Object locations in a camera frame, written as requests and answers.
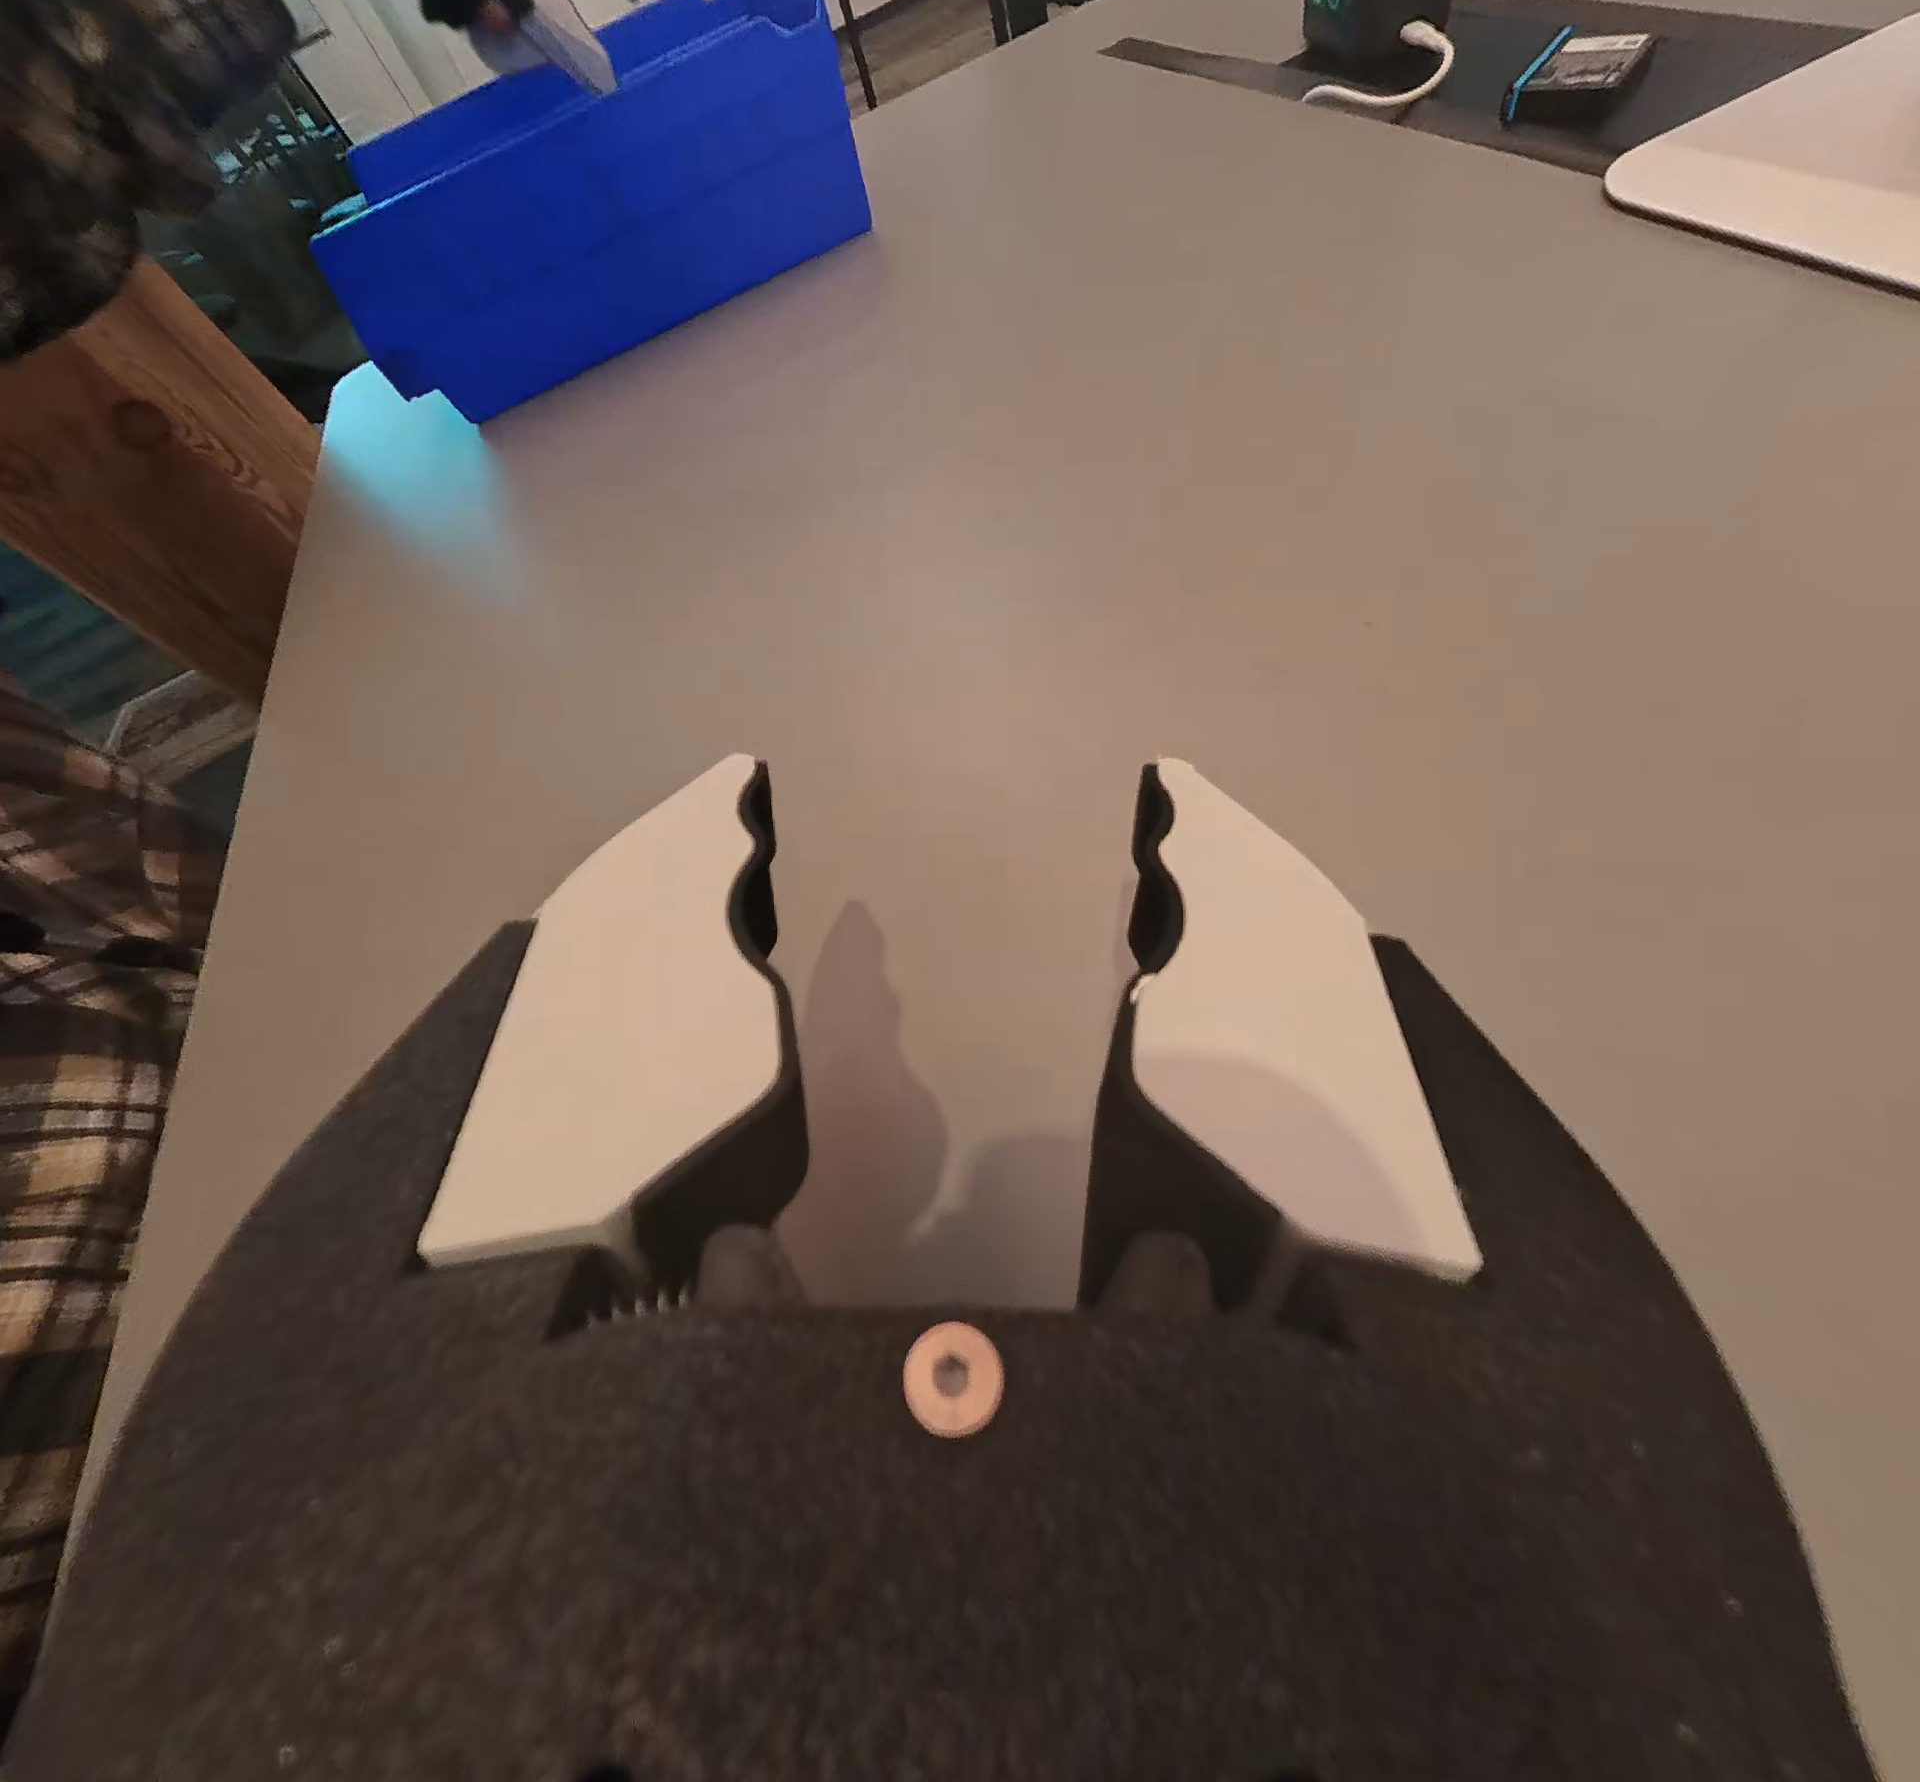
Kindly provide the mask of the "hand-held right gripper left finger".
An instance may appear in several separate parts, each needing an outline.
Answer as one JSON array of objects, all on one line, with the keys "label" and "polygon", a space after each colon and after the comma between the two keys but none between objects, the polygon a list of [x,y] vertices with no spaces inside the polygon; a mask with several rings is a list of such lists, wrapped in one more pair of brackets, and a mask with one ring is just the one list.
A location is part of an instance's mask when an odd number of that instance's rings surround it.
[{"label": "hand-held right gripper left finger", "polygon": [[433,1269],[608,1250],[693,1269],[806,1173],[772,965],[772,777],[719,757],[544,899],[415,1251]]}]

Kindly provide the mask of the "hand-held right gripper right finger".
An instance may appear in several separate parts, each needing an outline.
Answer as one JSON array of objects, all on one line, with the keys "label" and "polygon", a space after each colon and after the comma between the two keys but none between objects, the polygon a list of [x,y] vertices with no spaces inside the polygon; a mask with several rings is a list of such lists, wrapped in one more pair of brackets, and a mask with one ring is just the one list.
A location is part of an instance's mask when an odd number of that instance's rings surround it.
[{"label": "hand-held right gripper right finger", "polygon": [[1361,910],[1187,760],[1138,770],[1134,977],[1098,1079],[1079,1280],[1148,1236],[1208,1283],[1484,1251]]}]

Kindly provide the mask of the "blue plastic bin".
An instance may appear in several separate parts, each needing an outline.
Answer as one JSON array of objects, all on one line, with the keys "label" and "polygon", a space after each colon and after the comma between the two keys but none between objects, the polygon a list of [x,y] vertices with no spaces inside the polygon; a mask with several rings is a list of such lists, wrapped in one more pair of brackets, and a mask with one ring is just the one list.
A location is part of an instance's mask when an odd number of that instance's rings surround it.
[{"label": "blue plastic bin", "polygon": [[401,400],[470,426],[872,226],[826,0],[654,0],[618,78],[505,71],[360,142],[311,256]]}]

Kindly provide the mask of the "person's left forearm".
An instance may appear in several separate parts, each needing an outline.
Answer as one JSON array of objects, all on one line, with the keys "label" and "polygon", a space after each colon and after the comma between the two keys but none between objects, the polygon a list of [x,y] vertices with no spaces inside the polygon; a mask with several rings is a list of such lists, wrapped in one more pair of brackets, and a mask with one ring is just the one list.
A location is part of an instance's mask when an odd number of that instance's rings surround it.
[{"label": "person's left forearm", "polygon": [[209,130],[294,45],[279,0],[2,0],[2,358],[87,324],[142,214],[194,214]]}]

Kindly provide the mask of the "black calculator with blue edge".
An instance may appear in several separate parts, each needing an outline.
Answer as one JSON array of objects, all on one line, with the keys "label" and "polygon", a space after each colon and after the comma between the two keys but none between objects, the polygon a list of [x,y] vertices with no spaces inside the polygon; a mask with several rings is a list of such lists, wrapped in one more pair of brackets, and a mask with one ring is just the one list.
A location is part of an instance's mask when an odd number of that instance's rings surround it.
[{"label": "black calculator with blue edge", "polygon": [[1610,116],[1646,78],[1653,32],[1579,32],[1565,26],[1503,90],[1503,128],[1585,130]]}]

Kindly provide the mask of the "instruction sign on white stand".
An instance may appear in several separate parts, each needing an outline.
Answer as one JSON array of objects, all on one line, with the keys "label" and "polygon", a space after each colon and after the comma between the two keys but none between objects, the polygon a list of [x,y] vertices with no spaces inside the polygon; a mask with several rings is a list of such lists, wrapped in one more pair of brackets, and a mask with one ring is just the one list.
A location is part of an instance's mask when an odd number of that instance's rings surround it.
[{"label": "instruction sign on white stand", "polygon": [[1886,290],[1916,292],[1916,18],[1653,136],[1605,198]]}]

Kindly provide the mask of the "black desk mat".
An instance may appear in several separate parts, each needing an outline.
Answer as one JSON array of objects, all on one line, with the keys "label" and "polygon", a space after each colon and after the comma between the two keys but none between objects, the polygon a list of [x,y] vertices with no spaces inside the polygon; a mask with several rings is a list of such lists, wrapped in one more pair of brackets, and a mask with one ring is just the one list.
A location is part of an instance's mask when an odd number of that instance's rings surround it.
[{"label": "black desk mat", "polygon": [[[1646,78],[1598,123],[1585,130],[1503,128],[1506,83],[1565,29],[1653,32],[1659,45]],[[1598,177],[1620,154],[1663,136],[1750,90],[1860,41],[1867,29],[1800,19],[1741,18],[1719,12],[1663,8],[1620,0],[1451,0],[1443,26],[1455,44],[1451,76],[1435,96],[1401,112],[1357,112],[1423,136],[1484,145],[1497,154],[1547,161]],[[1118,36],[1102,54],[1134,65],[1198,78],[1225,90],[1299,102],[1319,83],[1361,91],[1401,91],[1438,65],[1435,54],[1401,48],[1378,70],[1351,71],[1319,60],[1305,45],[1289,54],[1247,57],[1192,48],[1154,36]]]}]

